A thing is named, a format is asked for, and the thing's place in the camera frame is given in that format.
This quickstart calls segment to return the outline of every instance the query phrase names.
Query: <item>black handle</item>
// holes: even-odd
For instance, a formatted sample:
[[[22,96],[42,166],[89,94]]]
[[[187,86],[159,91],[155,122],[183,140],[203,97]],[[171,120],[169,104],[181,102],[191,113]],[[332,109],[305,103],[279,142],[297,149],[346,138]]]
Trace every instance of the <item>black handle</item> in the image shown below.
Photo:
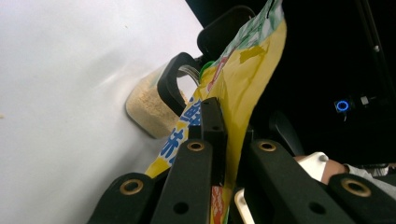
[[[177,86],[177,73],[179,68],[183,65],[188,65],[197,71],[200,70],[198,62],[196,62],[190,56],[190,54],[181,52],[169,62],[169,64],[163,70],[163,74],[161,75],[157,84],[158,94],[160,95],[161,99],[178,116],[181,116],[184,108],[186,107],[186,103],[184,102],[184,99],[181,96],[180,90]]]

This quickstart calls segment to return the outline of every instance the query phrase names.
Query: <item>brass screw hole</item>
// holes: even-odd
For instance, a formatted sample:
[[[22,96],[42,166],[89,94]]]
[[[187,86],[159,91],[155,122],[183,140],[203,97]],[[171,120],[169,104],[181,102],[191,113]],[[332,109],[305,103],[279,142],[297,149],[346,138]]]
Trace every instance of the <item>brass screw hole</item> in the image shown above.
[[[274,146],[271,143],[260,142],[259,143],[259,149],[270,152],[270,151],[275,151],[276,150],[276,146]]]
[[[349,193],[355,194],[360,197],[369,197],[371,195],[370,189],[359,181],[344,178],[341,180],[341,185]]]
[[[202,143],[192,142],[187,145],[187,148],[191,151],[201,151],[205,146]]]
[[[143,188],[143,182],[139,179],[130,179],[122,183],[120,192],[124,195],[133,195]]]

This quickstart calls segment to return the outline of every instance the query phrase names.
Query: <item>yellow snack bag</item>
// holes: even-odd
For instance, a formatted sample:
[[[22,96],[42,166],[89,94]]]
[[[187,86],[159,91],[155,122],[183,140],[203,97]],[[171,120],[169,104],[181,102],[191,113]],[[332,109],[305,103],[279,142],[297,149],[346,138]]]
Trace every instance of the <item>yellow snack bag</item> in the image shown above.
[[[233,193],[241,149],[252,111],[281,58],[286,40],[282,0],[268,1],[242,26],[221,56],[203,72],[200,85],[146,175],[155,177],[172,166],[178,147],[188,139],[189,125],[200,125],[200,104],[216,97],[228,134],[223,187],[212,187],[211,223],[224,223]]]

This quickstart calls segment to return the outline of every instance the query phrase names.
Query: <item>white table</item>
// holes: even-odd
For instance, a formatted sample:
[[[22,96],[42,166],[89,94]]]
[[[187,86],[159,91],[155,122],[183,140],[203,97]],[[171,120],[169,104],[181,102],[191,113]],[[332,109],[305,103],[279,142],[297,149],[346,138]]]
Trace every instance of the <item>white table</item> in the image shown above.
[[[202,30],[184,0],[0,4],[0,222],[86,223],[118,176],[144,172],[165,139],[129,119],[139,78]]]

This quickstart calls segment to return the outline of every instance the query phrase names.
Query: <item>blue light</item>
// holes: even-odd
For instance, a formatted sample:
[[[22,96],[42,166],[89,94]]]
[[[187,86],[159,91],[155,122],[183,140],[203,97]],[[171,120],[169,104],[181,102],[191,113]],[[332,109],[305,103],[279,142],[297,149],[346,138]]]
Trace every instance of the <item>blue light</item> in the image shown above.
[[[338,111],[344,112],[349,109],[349,103],[347,101],[339,101],[337,102],[336,107]]]

